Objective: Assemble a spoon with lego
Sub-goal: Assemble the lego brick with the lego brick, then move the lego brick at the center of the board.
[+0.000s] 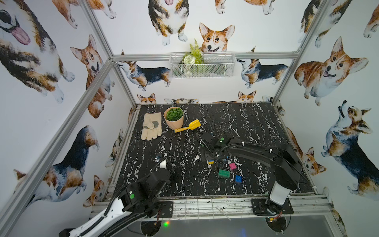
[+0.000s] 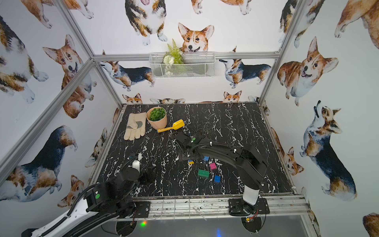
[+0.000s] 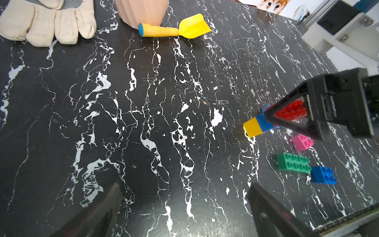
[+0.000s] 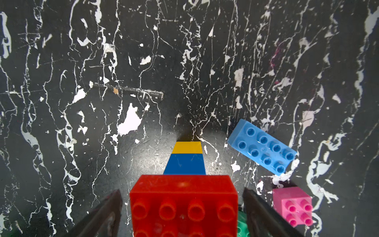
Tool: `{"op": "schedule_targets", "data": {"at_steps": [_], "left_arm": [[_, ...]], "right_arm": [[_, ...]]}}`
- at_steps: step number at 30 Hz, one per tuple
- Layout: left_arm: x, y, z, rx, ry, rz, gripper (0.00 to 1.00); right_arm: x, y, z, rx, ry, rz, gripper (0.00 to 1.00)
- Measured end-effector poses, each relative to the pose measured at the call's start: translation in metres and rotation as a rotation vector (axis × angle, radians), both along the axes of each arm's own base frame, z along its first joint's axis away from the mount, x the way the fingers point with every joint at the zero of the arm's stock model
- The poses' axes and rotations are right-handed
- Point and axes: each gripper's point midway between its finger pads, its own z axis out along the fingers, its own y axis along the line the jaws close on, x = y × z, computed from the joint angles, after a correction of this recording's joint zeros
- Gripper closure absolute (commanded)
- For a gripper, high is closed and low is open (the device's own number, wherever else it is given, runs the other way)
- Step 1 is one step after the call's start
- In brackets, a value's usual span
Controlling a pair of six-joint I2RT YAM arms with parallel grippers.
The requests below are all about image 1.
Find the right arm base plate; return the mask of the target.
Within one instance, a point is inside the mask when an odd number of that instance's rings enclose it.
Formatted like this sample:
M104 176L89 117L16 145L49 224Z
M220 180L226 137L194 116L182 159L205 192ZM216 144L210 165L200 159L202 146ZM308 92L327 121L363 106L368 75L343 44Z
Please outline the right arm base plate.
M280 214L293 214L294 210L290 200L287 198L283 205L271 201L269 198L251 199L253 213L256 216L275 217Z

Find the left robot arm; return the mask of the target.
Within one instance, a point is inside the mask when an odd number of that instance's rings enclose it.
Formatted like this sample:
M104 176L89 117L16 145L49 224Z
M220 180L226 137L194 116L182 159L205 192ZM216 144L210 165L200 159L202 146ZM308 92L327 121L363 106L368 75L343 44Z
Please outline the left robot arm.
M75 229L64 229L60 237L111 237L145 218L171 218L173 202L158 196L170 182L171 172L158 168L116 192L106 209Z

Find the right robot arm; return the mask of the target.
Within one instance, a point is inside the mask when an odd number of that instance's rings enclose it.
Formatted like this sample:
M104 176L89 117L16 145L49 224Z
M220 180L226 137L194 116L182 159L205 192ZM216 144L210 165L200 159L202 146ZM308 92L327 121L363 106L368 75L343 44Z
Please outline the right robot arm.
M269 200L282 206L291 191L298 188L302 164L290 145L264 146L245 142L237 137L216 138L209 133L198 132L196 137L201 144L201 158L204 161L225 160L237 157L259 162L274 169L275 183Z

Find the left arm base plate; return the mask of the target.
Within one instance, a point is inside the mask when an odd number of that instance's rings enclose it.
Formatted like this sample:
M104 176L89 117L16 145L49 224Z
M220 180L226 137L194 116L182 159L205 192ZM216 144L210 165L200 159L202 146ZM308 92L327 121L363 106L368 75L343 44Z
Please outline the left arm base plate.
M173 205L172 201L159 201L153 205L153 209L148 213L148 218L162 219L171 218L173 216Z

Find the green long lego brick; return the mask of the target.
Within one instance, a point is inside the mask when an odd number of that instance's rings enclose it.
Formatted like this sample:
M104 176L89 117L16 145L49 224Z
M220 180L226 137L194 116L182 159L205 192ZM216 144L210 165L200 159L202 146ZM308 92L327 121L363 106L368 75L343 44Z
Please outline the green long lego brick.
M222 178L230 178L231 173L227 170L219 169L218 176Z

